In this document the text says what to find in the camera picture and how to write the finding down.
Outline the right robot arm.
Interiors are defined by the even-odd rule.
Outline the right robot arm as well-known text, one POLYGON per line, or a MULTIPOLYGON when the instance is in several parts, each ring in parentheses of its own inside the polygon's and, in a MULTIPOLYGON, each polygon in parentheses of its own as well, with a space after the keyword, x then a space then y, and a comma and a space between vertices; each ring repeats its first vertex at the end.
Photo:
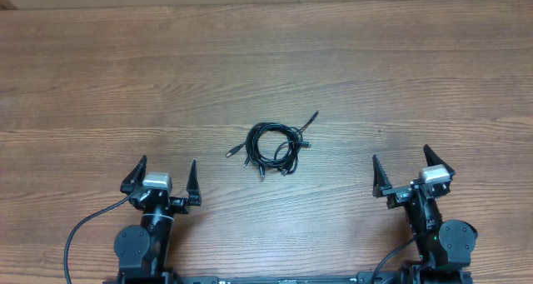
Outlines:
POLYGON ((442 218, 437 199, 451 191, 455 170, 427 145, 423 147, 426 167, 418 178, 394 187, 377 155, 372 157, 372 195, 384 197, 389 209, 401 207, 412 238, 387 254, 367 280, 369 283, 472 283, 464 269, 471 264, 478 231, 468 222, 442 218), (412 243, 419 253, 417 261, 406 261, 395 271, 383 267, 398 252, 412 243))

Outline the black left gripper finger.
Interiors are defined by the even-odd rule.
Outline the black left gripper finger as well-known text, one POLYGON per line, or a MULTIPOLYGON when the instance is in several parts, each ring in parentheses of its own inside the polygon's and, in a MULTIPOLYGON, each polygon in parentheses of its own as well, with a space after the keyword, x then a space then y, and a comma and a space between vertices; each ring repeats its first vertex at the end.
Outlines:
POLYGON ((189 206, 201 206, 202 195, 197 179, 197 161, 192 161, 191 170, 187 180, 187 193, 189 206))
POLYGON ((136 167, 124 178, 120 186, 120 192, 131 194, 137 186, 142 185, 142 181, 147 171, 147 156, 143 155, 136 167))

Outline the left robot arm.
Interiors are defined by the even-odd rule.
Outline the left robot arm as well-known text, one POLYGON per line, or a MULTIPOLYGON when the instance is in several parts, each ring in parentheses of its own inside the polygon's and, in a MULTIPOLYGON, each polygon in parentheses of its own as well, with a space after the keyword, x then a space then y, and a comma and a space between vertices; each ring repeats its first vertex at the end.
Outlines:
POLYGON ((118 283, 181 283, 173 268, 167 267, 167 255, 174 216, 188 214, 202 204, 193 162, 187 180, 187 196, 172 195, 172 177, 167 172, 148 172, 147 157, 125 177, 120 192, 142 212, 138 225, 124 227, 114 241, 119 260, 118 283))

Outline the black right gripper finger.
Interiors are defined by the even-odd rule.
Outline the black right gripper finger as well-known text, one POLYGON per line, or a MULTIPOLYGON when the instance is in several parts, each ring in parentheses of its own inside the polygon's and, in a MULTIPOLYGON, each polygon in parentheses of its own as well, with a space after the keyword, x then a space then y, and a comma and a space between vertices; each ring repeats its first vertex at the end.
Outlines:
POLYGON ((372 163, 374 171, 372 196, 384 197, 386 195, 385 191, 392 189, 392 185, 376 154, 372 157, 372 163))
POLYGON ((445 161, 443 161, 440 157, 438 157, 428 144, 423 147, 423 152, 428 167, 442 165, 452 177, 455 176, 455 170, 445 161))

